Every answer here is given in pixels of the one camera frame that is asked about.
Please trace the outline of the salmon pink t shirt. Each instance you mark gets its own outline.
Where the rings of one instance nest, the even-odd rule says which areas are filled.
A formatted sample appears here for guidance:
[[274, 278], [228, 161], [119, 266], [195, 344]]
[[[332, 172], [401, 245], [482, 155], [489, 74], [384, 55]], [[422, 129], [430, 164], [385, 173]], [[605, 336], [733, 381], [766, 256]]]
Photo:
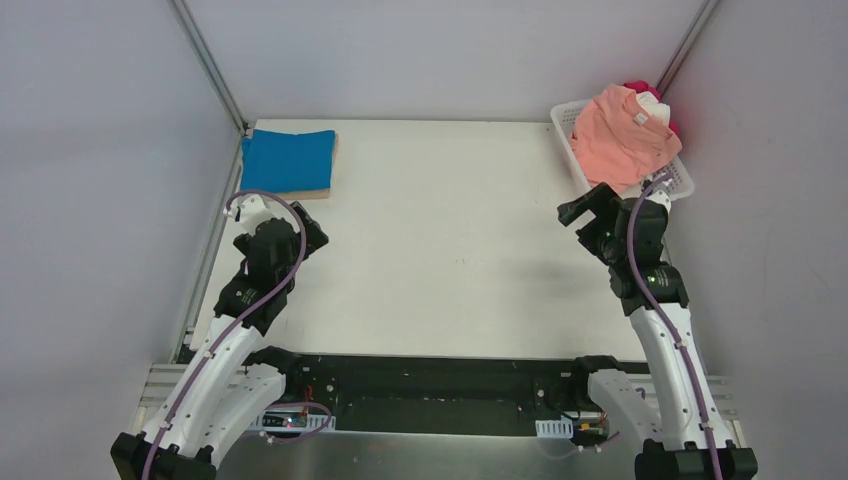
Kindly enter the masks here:
[[638, 104], [636, 93], [609, 85], [585, 106], [568, 140], [591, 186], [618, 193], [663, 169], [682, 150], [681, 139]]

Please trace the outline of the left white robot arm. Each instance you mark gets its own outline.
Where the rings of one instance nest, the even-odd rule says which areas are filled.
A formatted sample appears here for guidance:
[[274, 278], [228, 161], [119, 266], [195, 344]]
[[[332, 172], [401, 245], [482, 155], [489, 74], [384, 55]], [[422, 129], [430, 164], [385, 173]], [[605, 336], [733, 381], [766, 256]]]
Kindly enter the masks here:
[[213, 479], [229, 449], [281, 399], [299, 355], [262, 342], [288, 304], [301, 264], [329, 242], [299, 202], [287, 221], [251, 191], [226, 213], [242, 229], [243, 259], [222, 288], [202, 345], [140, 432], [122, 433], [110, 455], [122, 479]]

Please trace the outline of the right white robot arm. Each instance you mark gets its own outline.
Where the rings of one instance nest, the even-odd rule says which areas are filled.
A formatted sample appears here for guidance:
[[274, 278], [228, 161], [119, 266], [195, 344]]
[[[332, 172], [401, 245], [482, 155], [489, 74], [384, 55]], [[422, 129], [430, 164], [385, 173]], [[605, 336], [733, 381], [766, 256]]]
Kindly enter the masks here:
[[694, 341], [689, 298], [676, 268], [662, 258], [672, 201], [662, 181], [624, 199], [601, 183], [557, 208], [579, 243], [608, 268], [645, 354], [654, 385], [650, 406], [610, 356], [579, 360], [577, 398], [600, 407], [614, 438], [632, 452], [637, 479], [752, 479], [754, 451], [737, 444], [715, 403]]

